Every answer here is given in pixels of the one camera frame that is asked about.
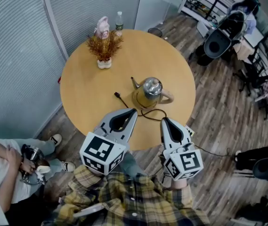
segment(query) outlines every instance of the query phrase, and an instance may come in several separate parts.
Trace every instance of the teapot handle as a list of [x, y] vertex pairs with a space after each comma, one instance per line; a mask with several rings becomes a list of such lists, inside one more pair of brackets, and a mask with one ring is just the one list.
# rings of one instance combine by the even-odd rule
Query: teapot handle
[[173, 96], [173, 94], [170, 93], [168, 90], [165, 90], [165, 89], [162, 89], [161, 95], [162, 95], [162, 98], [163, 98], [163, 96], [165, 96], [168, 99], [163, 100], [161, 98], [161, 100], [159, 101], [159, 104], [169, 104], [169, 103], [173, 102], [174, 99], [175, 99], [175, 97]]

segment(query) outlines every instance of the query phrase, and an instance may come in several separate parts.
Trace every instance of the water bottle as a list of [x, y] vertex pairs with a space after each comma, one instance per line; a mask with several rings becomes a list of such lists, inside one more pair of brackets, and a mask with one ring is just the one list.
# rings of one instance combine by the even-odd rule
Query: water bottle
[[121, 36], [122, 35], [122, 30], [123, 30], [122, 12], [119, 11], [117, 13], [117, 17], [116, 17], [116, 34], [118, 36]]

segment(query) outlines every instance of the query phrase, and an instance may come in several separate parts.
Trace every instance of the woman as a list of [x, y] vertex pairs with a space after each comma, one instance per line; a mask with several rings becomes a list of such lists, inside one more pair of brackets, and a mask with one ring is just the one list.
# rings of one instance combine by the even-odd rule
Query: woman
[[253, 30], [256, 28], [256, 18], [258, 11], [260, 9], [260, 2], [258, 0], [244, 0], [241, 2], [234, 3], [227, 12], [229, 15], [233, 11], [242, 11], [244, 12], [246, 17], [246, 25], [247, 29], [245, 34], [252, 34]]

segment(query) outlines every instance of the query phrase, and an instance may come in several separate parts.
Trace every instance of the dried flower arrangement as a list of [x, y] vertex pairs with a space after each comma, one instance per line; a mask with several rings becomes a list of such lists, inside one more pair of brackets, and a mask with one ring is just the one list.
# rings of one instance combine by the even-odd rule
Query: dried flower arrangement
[[117, 36], [116, 31], [110, 31], [107, 39], [103, 40], [102, 33], [100, 36], [89, 37], [87, 45], [89, 51], [96, 55], [99, 61], [109, 61], [121, 48], [123, 42], [122, 36]]

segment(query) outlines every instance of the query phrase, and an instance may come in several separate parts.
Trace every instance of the teapot lid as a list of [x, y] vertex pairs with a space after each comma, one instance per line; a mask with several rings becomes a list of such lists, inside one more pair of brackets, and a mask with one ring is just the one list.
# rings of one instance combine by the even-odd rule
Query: teapot lid
[[153, 96], [160, 95], [162, 91], [162, 83], [155, 77], [145, 79], [143, 83], [143, 90], [145, 93]]

